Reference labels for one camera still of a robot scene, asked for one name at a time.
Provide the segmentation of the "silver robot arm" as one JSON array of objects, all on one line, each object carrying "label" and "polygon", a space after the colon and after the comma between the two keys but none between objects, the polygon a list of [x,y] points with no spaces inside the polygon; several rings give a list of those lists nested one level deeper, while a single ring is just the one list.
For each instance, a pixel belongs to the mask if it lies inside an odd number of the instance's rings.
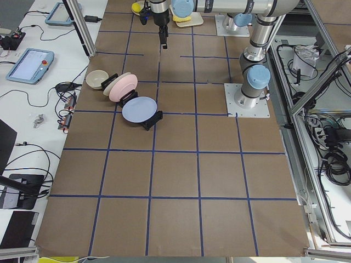
[{"label": "silver robot arm", "polygon": [[298,1],[194,1],[194,11],[203,13],[254,14],[256,22],[248,46],[240,56],[244,83],[234,95],[235,103],[244,109],[254,108],[261,92],[270,81],[269,70],[262,65],[270,37],[279,28],[278,18],[292,11]]}]

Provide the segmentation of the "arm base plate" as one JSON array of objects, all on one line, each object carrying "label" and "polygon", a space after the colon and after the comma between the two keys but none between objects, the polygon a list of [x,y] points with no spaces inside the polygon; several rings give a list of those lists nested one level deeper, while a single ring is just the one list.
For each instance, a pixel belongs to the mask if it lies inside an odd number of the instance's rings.
[{"label": "arm base plate", "polygon": [[217,36],[249,37],[252,14],[215,15]]},{"label": "arm base plate", "polygon": [[241,83],[224,84],[228,117],[269,118],[267,100],[261,100],[265,96],[264,91],[259,97],[251,99],[243,95],[241,87]]}]

